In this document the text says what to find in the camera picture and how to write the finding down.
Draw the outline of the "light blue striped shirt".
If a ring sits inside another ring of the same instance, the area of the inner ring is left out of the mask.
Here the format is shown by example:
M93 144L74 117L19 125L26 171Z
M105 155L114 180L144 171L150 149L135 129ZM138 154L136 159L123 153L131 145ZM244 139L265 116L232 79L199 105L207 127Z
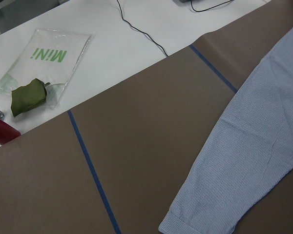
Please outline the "light blue striped shirt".
M230 101L159 226L164 234L231 234L293 169L293 28Z

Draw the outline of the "brown paper table cover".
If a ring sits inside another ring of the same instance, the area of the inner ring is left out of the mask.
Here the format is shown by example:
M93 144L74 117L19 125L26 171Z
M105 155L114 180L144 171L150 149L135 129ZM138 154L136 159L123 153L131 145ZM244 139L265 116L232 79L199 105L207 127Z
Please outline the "brown paper table cover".
M37 28L91 34L55 108L0 146L0 234L156 234L211 130L293 28L293 0L197 12L177 0L71 0L0 35L0 76Z

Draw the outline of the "clear plastic bag MiNi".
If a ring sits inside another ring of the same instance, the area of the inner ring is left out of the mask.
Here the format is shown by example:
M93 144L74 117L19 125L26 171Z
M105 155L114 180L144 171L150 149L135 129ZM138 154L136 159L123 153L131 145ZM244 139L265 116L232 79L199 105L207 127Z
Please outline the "clear plastic bag MiNi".
M9 69L0 76L0 96L37 78L47 84L46 104L55 107L79 66L91 34L38 28Z

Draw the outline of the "green folded cloth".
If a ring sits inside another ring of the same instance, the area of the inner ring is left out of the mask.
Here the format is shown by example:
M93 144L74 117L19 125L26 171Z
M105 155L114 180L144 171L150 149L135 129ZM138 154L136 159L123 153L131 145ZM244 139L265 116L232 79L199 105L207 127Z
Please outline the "green folded cloth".
M46 102L49 82L35 78L28 85L20 86L11 92L11 111L13 117L35 109Z

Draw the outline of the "red bottle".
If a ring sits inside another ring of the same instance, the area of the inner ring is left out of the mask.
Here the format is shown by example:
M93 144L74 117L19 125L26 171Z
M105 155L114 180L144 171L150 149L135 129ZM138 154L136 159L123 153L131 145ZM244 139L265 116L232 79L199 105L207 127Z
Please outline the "red bottle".
M0 120L0 145L8 143L20 135L21 134L18 130Z

